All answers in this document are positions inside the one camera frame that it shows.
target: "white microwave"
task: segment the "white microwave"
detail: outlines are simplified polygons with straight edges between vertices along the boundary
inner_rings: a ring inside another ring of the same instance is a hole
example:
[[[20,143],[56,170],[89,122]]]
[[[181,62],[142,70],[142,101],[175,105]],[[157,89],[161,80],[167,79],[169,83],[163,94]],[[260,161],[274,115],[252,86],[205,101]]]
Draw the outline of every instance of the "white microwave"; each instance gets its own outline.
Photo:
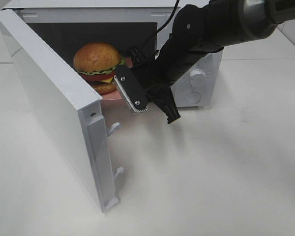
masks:
[[[118,202],[101,96],[73,69],[75,52],[91,41],[113,44],[125,56],[163,25],[172,0],[12,0],[0,11],[0,30],[28,99],[102,212]],[[171,33],[169,23],[146,47],[154,52]],[[179,107],[210,104],[222,52],[209,54],[172,87]]]

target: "bottom bun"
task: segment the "bottom bun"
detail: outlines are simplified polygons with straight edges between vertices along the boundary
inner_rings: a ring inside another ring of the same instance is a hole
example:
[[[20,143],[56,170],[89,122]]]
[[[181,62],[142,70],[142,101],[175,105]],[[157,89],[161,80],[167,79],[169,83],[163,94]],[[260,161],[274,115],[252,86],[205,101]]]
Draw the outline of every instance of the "bottom bun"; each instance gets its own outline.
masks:
[[[117,89],[116,85],[112,83],[90,83],[91,87],[96,90],[100,95],[110,93],[112,91],[115,91]]]

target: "microwave knob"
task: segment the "microwave knob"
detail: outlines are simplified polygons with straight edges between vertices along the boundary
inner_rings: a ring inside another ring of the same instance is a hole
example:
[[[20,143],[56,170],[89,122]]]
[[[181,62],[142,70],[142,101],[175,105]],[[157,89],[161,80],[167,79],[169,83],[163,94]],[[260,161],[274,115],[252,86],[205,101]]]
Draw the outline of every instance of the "microwave knob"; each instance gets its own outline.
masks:
[[[189,74],[189,83],[192,87],[201,87],[207,82],[207,76],[203,70],[193,70]]]
[[[197,104],[200,102],[201,95],[198,92],[191,92],[187,94],[186,101],[190,104]]]

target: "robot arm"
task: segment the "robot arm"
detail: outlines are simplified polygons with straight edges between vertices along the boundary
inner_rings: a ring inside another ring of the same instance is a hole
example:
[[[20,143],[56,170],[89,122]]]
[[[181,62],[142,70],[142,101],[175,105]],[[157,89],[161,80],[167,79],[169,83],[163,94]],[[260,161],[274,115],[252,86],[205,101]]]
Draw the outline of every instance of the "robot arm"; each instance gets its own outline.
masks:
[[[186,5],[157,58],[128,69],[116,68],[117,88],[136,113],[154,102],[168,123],[180,117],[173,85],[198,60],[225,46],[269,37],[277,25],[295,19],[295,0],[211,0],[203,8]]]

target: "black wire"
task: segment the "black wire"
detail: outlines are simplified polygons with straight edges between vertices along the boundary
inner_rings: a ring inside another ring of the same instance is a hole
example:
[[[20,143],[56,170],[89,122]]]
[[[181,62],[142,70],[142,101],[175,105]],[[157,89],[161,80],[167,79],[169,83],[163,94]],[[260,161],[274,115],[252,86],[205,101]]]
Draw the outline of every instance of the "black wire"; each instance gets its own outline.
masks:
[[[178,3],[179,3],[179,0],[176,0],[176,4],[174,6],[174,9],[170,15],[170,17],[168,18],[168,20],[165,22],[165,24],[163,24],[157,31],[155,31],[149,38],[146,39],[146,41],[144,41],[144,43],[142,44],[141,48],[138,50],[138,52],[136,53],[135,57],[134,57],[134,61],[137,59],[138,55],[140,54],[141,50],[146,46],[146,44],[154,37],[156,36],[163,28],[165,28],[169,22],[172,20],[176,10],[177,10],[177,7],[178,7]]]

